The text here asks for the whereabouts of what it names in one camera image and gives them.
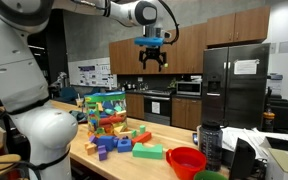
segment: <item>wooden table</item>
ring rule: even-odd
[[[51,103],[55,108],[65,111],[81,110],[77,106],[57,101],[51,101]],[[166,162],[165,152],[168,149],[180,146],[197,149],[197,146],[192,141],[193,131],[131,118],[127,119],[127,124],[129,129],[136,130],[139,130],[140,125],[145,125],[146,131],[152,133],[152,139],[144,143],[144,145],[150,147],[155,144],[162,144],[164,151],[163,159],[135,158],[131,152],[118,153],[114,149],[108,153],[107,160],[99,161],[97,153],[88,156],[84,149],[84,143],[88,141],[86,124],[79,125],[77,135],[71,142],[71,158],[107,179],[178,179],[173,169]],[[226,168],[221,168],[220,173],[228,177],[228,170]]]

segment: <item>gray wall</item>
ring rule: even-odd
[[[199,24],[207,18],[243,11],[265,5],[265,0],[164,0],[173,11],[180,27]],[[168,14],[165,29],[174,29]],[[110,42],[142,35],[142,27],[126,28],[102,16],[64,12],[68,62],[109,56]]]

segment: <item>lower cabinet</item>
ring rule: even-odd
[[[172,126],[196,130],[201,125],[202,101],[198,99],[172,99]]]
[[[144,119],[144,98],[142,94],[126,94],[127,116]]]

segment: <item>whiteboard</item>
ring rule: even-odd
[[[68,62],[68,72],[71,85],[117,87],[117,76],[111,74],[109,57]]]

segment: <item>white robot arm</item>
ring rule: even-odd
[[[70,159],[65,155],[77,133],[77,122],[51,106],[48,83],[28,48],[27,37],[46,27],[54,8],[106,16],[125,26],[147,26],[147,37],[160,37],[163,8],[159,1],[120,5],[110,0],[0,0],[0,100],[30,141],[30,162],[38,166],[59,161],[40,170],[41,179],[71,179]],[[30,179],[40,178],[30,171]]]

